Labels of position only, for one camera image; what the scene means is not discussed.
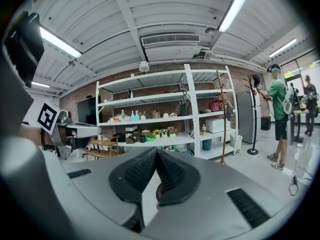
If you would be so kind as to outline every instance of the ceiling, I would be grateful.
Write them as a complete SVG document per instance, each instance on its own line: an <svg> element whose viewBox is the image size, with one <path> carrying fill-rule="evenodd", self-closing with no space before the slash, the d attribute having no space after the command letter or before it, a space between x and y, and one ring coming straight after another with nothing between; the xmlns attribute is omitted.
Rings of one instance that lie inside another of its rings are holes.
<svg viewBox="0 0 320 240"><path fill-rule="evenodd" d="M60 96L97 75L123 71L126 65L137 67L145 60L156 62L156 57L148 58L151 50L141 42L150 35L200 35L195 50L211 51L206 59L227 55L257 65L278 63L288 57L284 51L282 57L270 61L269 54L293 38L298 42L288 51L290 56L314 48L309 33L285 0L246 0L228 31L216 31L231 1L39 0L32 10L40 15L40 23L83 54L74 60L44 41L45 53L34 81L50 88L32 86L31 90ZM178 49L178 45L181 43L171 43L170 47L155 44L153 54L157 49ZM204 59L192 55L186 54L185 59Z"/></svg>

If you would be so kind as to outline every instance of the white floor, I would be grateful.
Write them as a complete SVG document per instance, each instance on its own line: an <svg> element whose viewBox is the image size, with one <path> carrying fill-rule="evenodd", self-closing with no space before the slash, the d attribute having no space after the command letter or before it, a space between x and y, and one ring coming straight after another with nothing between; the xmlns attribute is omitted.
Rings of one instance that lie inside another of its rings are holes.
<svg viewBox="0 0 320 240"><path fill-rule="evenodd" d="M306 171L314 175L318 169L320 160L320 127L315 126L312 137L306 136L304 134L305 130L305 126L302 126L300 129L300 136L304 137L303 143L294 142L292 146L288 147L285 169L283 171L271 167L272 161L267 159L267 155L273 154L276 151L278 144L275 140L274 124L271 125L270 130L261 131L261 138L256 142L255 146L259 151L257 155L248 154L247 150L252 148L252 144L242 142L240 152L236 155L227 155L225 163L227 166L234 168L272 192L279 202L285 206L289 202L301 198L306 193L306 190L308 190L311 181L306 179L299 180L301 178L311 179ZM86 159L78 158L76 152L73 152L67 160L61 160L62 163L83 161L86 161ZM294 173L299 180L299 190L296 193L297 187L292 185L290 189L296 195L291 196L289 186L293 183ZM142 195L142 211L146 225L157 214L156 189L160 182L159 176L155 173Z"/></svg>

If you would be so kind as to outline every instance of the green shirt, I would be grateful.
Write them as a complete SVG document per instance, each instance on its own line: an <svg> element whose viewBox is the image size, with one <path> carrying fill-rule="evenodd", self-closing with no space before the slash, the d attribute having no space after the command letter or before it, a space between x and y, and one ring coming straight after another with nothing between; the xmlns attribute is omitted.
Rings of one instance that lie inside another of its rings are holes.
<svg viewBox="0 0 320 240"><path fill-rule="evenodd" d="M283 119L286 114L284 112L284 109L280 101L283 101L285 99L286 93L287 93L287 89L285 87L283 80L281 78L278 78L277 80L275 80L267 92L272 97L274 119L275 120Z"/></svg>

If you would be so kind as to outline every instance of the sneaker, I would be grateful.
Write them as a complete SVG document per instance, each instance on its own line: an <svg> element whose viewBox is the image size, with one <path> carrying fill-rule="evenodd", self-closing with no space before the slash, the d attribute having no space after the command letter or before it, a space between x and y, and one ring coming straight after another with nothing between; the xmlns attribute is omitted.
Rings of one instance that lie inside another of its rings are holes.
<svg viewBox="0 0 320 240"><path fill-rule="evenodd" d="M273 154L268 154L266 157L272 161L276 161L278 162L278 157L275 156L276 153L273 153Z"/></svg>
<svg viewBox="0 0 320 240"><path fill-rule="evenodd" d="M278 169L278 170L283 170L283 169L285 168L285 165L284 165L284 164L280 164L279 162L273 162L273 163L271 164L271 166L272 166L273 168Z"/></svg>

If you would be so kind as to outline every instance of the wooden table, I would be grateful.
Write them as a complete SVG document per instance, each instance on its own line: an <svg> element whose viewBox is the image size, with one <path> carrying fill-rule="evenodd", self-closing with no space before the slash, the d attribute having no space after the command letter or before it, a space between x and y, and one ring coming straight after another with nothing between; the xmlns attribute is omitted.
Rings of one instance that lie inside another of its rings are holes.
<svg viewBox="0 0 320 240"><path fill-rule="evenodd" d="M309 110L305 109L303 111L301 110L294 110L293 111L294 115L297 115L297 121L298 121L298 132L297 135L294 137L293 141L294 142L298 142L298 143L303 143L304 142L304 138L300 137L300 122L301 122L301 115L305 115L305 114L309 114Z"/></svg>
<svg viewBox="0 0 320 240"><path fill-rule="evenodd" d="M110 157L114 157L114 156L118 156L119 155L119 146L118 146L118 137L112 137L110 140L97 140L94 139L92 142L93 147L95 147L95 145L97 145L97 148L93 148L93 149L87 149L87 147L85 147L85 156L86 156L86 160L88 161L88 155L94 156L94 160L99 159L99 158L110 158ZM112 152L112 146L116 145L116 152ZM109 147L109 150L102 150L99 149L99 146L104 146L104 147Z"/></svg>

